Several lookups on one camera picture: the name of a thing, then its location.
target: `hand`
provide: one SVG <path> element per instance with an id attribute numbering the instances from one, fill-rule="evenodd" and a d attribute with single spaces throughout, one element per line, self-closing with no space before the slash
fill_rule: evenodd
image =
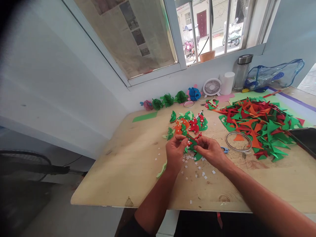
<path id="1" fill-rule="evenodd" d="M 215 139 L 201 136 L 198 138 L 197 144 L 194 149 L 219 171 L 222 172 L 223 168 L 231 163 Z"/>
<path id="2" fill-rule="evenodd" d="M 188 144 L 188 139 L 183 136 L 176 134 L 166 144 L 167 152 L 167 167 L 166 170 L 171 170 L 178 174 L 182 167 L 183 152 Z"/>

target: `purple strip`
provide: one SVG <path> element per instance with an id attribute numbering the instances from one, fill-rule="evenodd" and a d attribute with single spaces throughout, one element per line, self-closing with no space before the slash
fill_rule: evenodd
<path id="1" fill-rule="evenodd" d="M 272 88 L 272 87 L 268 87 L 268 89 L 270 89 L 270 90 L 272 90 L 272 91 L 274 91 L 274 92 L 277 91 L 276 89 L 274 89 L 274 88 Z M 289 96 L 289 95 L 287 95 L 287 94 L 285 94 L 285 93 L 283 93 L 283 92 L 280 92 L 279 94 L 282 95 L 282 96 L 284 96 L 285 98 L 288 98 L 288 99 L 290 99 L 290 100 L 292 100 L 292 101 L 294 101 L 294 102 L 296 102 L 296 103 L 298 103 L 298 104 L 304 106 L 305 108 L 308 108 L 308 109 L 310 109 L 310 110 L 316 112 L 316 108 L 315 108 L 314 106 L 308 105 L 308 104 L 306 104 L 306 103 L 304 103 L 304 102 L 302 102 L 302 101 L 300 101 L 300 100 L 298 100 L 298 99 L 295 99 L 295 98 L 293 98 L 292 96 Z"/>

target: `sleeve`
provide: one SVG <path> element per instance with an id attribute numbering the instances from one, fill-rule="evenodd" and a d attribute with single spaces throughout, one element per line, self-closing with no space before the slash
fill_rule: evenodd
<path id="1" fill-rule="evenodd" d="M 150 237 L 150 235 L 138 224 L 134 215 L 120 230 L 118 237 L 137 236 L 137 237 Z"/>

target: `window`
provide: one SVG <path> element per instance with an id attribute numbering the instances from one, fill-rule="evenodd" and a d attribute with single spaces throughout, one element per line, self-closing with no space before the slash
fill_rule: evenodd
<path id="1" fill-rule="evenodd" d="M 190 25 L 192 23 L 191 22 L 191 13 L 185 14 L 185 23 L 186 23 L 186 25 Z"/>
<path id="2" fill-rule="evenodd" d="M 130 87 L 262 43 L 276 0 L 62 1 Z"/>

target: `white fan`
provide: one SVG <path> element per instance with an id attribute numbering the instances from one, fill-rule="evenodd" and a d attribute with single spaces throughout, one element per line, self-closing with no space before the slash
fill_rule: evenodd
<path id="1" fill-rule="evenodd" d="M 208 79 L 203 86 L 203 91 L 205 93 L 205 97 L 208 95 L 218 95 L 220 96 L 221 91 L 221 81 L 217 78 Z"/>

